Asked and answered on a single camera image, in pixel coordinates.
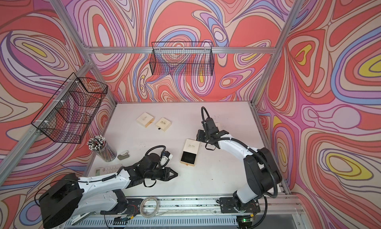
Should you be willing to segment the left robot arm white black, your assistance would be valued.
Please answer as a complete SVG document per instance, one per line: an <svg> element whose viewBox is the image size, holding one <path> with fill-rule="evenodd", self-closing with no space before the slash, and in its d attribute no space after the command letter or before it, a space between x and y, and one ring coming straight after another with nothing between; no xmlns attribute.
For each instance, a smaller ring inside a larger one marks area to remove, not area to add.
<svg viewBox="0 0 381 229"><path fill-rule="evenodd" d="M124 189L144 184L146 179L170 181L178 176L167 166L171 154L164 145L160 148L160 154L154 153L156 148L153 147L141 160L122 166L114 173L93 177L77 177L70 173L56 180L36 202L41 210L43 227L52 229L72 217L93 212L137 215L138 207L129 203Z"/></svg>

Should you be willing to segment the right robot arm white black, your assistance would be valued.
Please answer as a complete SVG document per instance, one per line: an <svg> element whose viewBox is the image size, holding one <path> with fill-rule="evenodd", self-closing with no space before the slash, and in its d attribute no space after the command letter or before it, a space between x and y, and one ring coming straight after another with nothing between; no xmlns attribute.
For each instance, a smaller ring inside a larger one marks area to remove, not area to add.
<svg viewBox="0 0 381 229"><path fill-rule="evenodd" d="M276 198L282 175L270 150L254 149L228 131L219 130L205 107L201 107L201 119L203 129L198 131L196 140L214 146L215 150L224 150L243 162L247 183L233 193L237 204L265 196Z"/></svg>

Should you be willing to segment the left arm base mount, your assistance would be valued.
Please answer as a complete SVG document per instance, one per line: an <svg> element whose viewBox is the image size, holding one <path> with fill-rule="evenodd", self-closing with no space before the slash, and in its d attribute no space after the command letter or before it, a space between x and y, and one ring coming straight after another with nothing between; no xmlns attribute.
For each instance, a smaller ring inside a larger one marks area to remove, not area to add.
<svg viewBox="0 0 381 229"><path fill-rule="evenodd" d="M109 211L101 211L100 214L118 215L114 219L114 223L127 222L140 214L140 205L143 199L141 198L127 198L126 201L118 202L117 205Z"/></svg>

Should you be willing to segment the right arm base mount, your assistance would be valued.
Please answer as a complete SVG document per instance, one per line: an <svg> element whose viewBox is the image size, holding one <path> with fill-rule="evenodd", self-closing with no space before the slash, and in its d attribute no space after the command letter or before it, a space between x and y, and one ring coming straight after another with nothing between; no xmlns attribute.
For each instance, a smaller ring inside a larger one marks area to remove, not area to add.
<svg viewBox="0 0 381 229"><path fill-rule="evenodd" d="M220 197L216 200L223 214L239 214L237 217L239 222L247 223L255 219L261 209L258 201L251 200L248 203L241 203L239 199L234 197Z"/></svg>

